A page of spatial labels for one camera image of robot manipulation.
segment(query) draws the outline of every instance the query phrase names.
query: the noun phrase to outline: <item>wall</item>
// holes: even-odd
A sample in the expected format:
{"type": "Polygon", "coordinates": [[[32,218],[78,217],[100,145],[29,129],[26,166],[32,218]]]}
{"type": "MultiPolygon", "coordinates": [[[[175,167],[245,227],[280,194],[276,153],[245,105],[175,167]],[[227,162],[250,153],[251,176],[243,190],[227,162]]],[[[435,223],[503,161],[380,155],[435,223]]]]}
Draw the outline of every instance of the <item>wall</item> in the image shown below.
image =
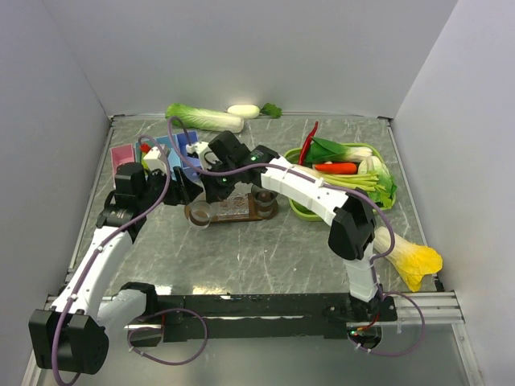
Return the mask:
{"type": "Polygon", "coordinates": [[[0,374],[20,384],[27,323],[63,281],[108,120],[41,1],[1,1],[0,374]]]}
{"type": "Polygon", "coordinates": [[[108,114],[272,101],[393,117],[456,0],[43,0],[108,114]]]}
{"type": "Polygon", "coordinates": [[[460,0],[393,120],[487,384],[513,383],[515,2],[460,0]]]}

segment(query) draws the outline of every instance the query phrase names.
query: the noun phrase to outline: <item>basket of vegetables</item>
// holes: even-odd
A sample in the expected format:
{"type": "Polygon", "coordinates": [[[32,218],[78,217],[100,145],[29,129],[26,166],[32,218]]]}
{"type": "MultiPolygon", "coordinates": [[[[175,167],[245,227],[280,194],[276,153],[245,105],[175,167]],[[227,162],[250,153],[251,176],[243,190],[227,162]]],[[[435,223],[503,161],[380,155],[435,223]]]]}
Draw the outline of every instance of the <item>basket of vegetables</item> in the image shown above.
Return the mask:
{"type": "MultiPolygon", "coordinates": [[[[303,166],[310,174],[332,185],[360,188],[382,209],[395,203],[396,186],[379,152],[365,143],[337,143],[311,138],[312,143],[302,156],[303,166]]],[[[288,150],[284,157],[299,164],[301,149],[288,150]]],[[[306,221],[321,221],[312,211],[290,199],[294,213],[306,221]]]]}

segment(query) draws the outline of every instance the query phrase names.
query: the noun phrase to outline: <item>tabletop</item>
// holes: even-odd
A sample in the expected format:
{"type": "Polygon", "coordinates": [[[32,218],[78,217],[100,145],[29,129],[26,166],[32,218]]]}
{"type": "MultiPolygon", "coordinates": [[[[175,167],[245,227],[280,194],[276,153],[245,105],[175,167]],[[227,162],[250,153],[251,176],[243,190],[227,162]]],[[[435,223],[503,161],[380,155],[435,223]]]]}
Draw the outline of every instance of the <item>tabletop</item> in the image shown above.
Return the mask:
{"type": "MultiPolygon", "coordinates": [[[[284,154],[303,144],[316,119],[282,117],[248,121],[237,134],[250,149],[265,145],[284,154]]],[[[336,142],[364,142],[375,147],[398,185],[397,202],[386,212],[394,231],[422,244],[416,212],[394,147],[389,122],[363,117],[318,119],[317,137],[336,142]]],[[[142,133],[166,135],[163,118],[115,117],[108,146],[134,144],[142,133]]],[[[198,130],[210,141],[214,132],[198,130]]],[[[105,157],[93,189],[93,201],[76,256],[86,253],[104,200],[113,189],[110,154],[105,157]]],[[[159,206],[148,216],[133,248],[109,285],[106,295],[117,293],[128,281],[155,284],[161,294],[298,294],[348,292],[344,262],[328,247],[329,227],[297,218],[284,196],[271,220],[212,224],[199,230],[185,219],[183,207],[159,206]]],[[[376,261],[386,290],[407,292],[395,268],[376,261]]],[[[433,278],[424,277],[421,291],[436,291],[433,278]]]]}

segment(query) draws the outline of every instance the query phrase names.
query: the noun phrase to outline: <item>purple cable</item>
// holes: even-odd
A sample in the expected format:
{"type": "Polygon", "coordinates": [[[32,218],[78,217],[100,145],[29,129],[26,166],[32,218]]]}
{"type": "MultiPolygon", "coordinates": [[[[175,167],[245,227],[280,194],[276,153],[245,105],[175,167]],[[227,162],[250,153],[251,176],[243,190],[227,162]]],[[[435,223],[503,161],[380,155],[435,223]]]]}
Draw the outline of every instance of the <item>purple cable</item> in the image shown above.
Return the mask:
{"type": "MultiPolygon", "coordinates": [[[[172,136],[172,130],[173,130],[172,125],[173,125],[173,122],[172,121],[178,121],[180,123],[180,125],[181,125],[181,128],[186,133],[186,136],[188,136],[187,131],[186,131],[186,126],[184,125],[184,123],[181,121],[181,119],[179,117],[170,117],[170,118],[168,118],[168,137],[170,138],[171,145],[173,146],[173,148],[174,148],[175,152],[177,153],[177,155],[179,155],[181,161],[184,162],[189,167],[191,167],[195,172],[197,172],[199,174],[210,175],[212,177],[227,177],[229,175],[235,175],[237,173],[241,173],[243,171],[247,171],[247,170],[253,169],[255,167],[270,167],[270,168],[274,168],[274,169],[285,170],[287,173],[292,173],[293,175],[296,175],[297,177],[300,177],[301,179],[306,179],[307,181],[310,181],[312,183],[316,182],[316,179],[311,177],[311,176],[304,175],[304,174],[299,173],[298,171],[293,170],[293,169],[287,169],[284,166],[274,165],[274,164],[270,164],[270,163],[254,163],[253,165],[243,166],[243,167],[240,167],[238,169],[233,169],[233,170],[229,170],[229,171],[222,171],[222,172],[213,172],[213,171],[209,171],[209,170],[200,169],[199,167],[196,167],[195,165],[193,165],[187,159],[187,157],[185,157],[184,155],[181,154],[178,146],[172,140],[172,138],[173,138],[173,136],[172,136]]],[[[407,350],[400,351],[398,353],[384,353],[384,352],[377,352],[376,353],[375,351],[370,351],[370,354],[380,355],[380,356],[401,356],[401,355],[410,354],[413,350],[416,350],[418,348],[418,346],[420,346],[420,344],[422,343],[422,341],[424,339],[424,335],[426,333],[426,321],[425,321],[424,315],[422,313],[422,310],[414,302],[414,300],[412,298],[406,296],[405,294],[402,294],[400,292],[394,292],[394,291],[384,293],[383,289],[381,288],[381,285],[379,284],[379,281],[377,280],[376,268],[373,265],[373,262],[375,260],[380,259],[382,257],[388,256],[393,251],[393,248],[395,248],[395,233],[393,232],[392,224],[389,222],[389,220],[386,217],[385,213],[379,208],[379,206],[377,206],[377,204],[374,203],[367,195],[364,195],[363,193],[360,193],[359,191],[355,191],[355,190],[350,189],[348,187],[337,187],[335,185],[331,185],[331,184],[328,184],[328,183],[324,183],[323,186],[326,187],[326,188],[329,188],[329,189],[333,189],[335,191],[344,191],[345,193],[347,193],[349,195],[353,195],[354,197],[357,197],[358,199],[361,199],[362,201],[365,201],[368,205],[370,205],[373,209],[376,210],[377,214],[381,217],[381,219],[385,223],[385,226],[388,229],[388,233],[389,233],[389,237],[390,237],[390,246],[383,253],[378,253],[377,255],[374,255],[374,256],[372,256],[370,258],[370,264],[371,264],[371,267],[372,267],[371,271],[372,271],[373,281],[375,283],[377,283],[377,292],[379,293],[381,301],[384,301],[385,298],[387,296],[389,296],[389,295],[397,295],[397,296],[401,296],[401,297],[407,299],[411,304],[413,304],[415,309],[420,314],[420,319],[422,320],[422,330],[420,332],[420,336],[419,336],[417,342],[415,343],[415,345],[413,345],[411,348],[409,348],[407,350]]],[[[368,352],[368,350],[364,349],[363,347],[359,347],[359,348],[363,349],[363,351],[368,352]]]]}
{"type": "Polygon", "coordinates": [[[169,312],[175,312],[175,311],[186,312],[188,314],[192,314],[193,316],[195,316],[202,322],[202,327],[204,328],[204,340],[202,341],[202,345],[200,346],[199,350],[191,358],[183,360],[181,362],[168,362],[166,360],[162,360],[162,359],[156,358],[155,356],[149,355],[146,352],[143,352],[132,345],[132,343],[130,342],[130,338],[132,337],[133,334],[135,334],[138,331],[158,330],[157,328],[154,328],[154,327],[140,327],[140,328],[137,328],[136,330],[132,330],[129,334],[127,334],[127,344],[129,345],[130,350],[134,351],[135,353],[137,353],[141,356],[144,356],[147,359],[153,360],[154,362],[157,362],[160,364],[166,364],[167,366],[180,366],[182,364],[187,364],[187,363],[193,362],[195,359],[197,359],[198,356],[200,354],[202,354],[202,351],[204,351],[204,349],[206,348],[206,344],[208,344],[208,326],[206,325],[206,322],[202,319],[202,317],[200,315],[198,315],[195,311],[188,310],[186,308],[170,308],[168,310],[156,312],[155,314],[153,314],[151,316],[147,316],[147,317],[143,318],[142,320],[147,320],[147,319],[153,318],[155,316],[164,315],[164,314],[168,314],[169,312]]]}
{"type": "MultiPolygon", "coordinates": [[[[167,158],[167,155],[165,154],[164,150],[161,148],[161,146],[157,143],[157,141],[155,139],[153,139],[152,137],[150,137],[148,135],[145,135],[145,134],[140,135],[139,138],[138,138],[138,142],[139,142],[140,145],[141,145],[141,140],[142,139],[147,139],[150,142],[152,142],[154,144],[154,146],[158,147],[159,151],[161,152],[161,155],[163,155],[164,158],[167,158]]],[[[124,232],[127,228],[132,226],[134,223],[138,222],[143,217],[147,216],[149,213],[151,213],[163,201],[164,196],[165,196],[165,194],[168,191],[168,186],[170,185],[170,178],[171,178],[170,165],[168,165],[168,162],[165,162],[165,166],[167,168],[167,179],[166,179],[166,182],[164,184],[163,191],[161,192],[161,195],[158,197],[158,199],[155,201],[155,203],[151,207],[149,207],[146,211],[144,211],[141,215],[139,215],[137,217],[134,217],[127,224],[122,225],[120,228],[118,228],[113,233],[111,233],[109,236],[107,236],[100,243],[98,248],[105,247],[116,235],[120,234],[121,232],[124,232]]],[[[100,254],[99,250],[95,249],[95,251],[93,252],[91,258],[88,261],[88,264],[84,267],[84,270],[80,274],[79,279],[77,280],[77,283],[73,287],[72,295],[73,294],[77,294],[79,292],[80,287],[84,283],[84,280],[88,276],[89,270],[93,266],[93,263],[95,262],[95,260],[97,259],[99,254],[100,254]]],[[[57,327],[56,327],[56,332],[54,334],[54,339],[52,340],[52,345],[51,345],[51,370],[52,370],[52,373],[53,373],[54,378],[56,380],[56,383],[59,386],[71,386],[71,385],[73,385],[77,381],[77,379],[79,378],[79,375],[80,375],[80,373],[77,373],[77,374],[75,374],[75,376],[73,377],[71,382],[69,382],[69,383],[64,382],[63,379],[60,376],[59,367],[58,367],[58,363],[57,363],[57,351],[59,349],[59,338],[60,338],[60,335],[61,335],[61,329],[63,328],[64,320],[66,319],[66,315],[68,314],[68,312],[72,308],[72,304],[73,304],[73,299],[72,299],[72,297],[70,297],[70,298],[68,298],[68,300],[66,302],[66,305],[64,306],[63,310],[61,311],[61,315],[60,315],[59,320],[57,322],[57,327]]]]}

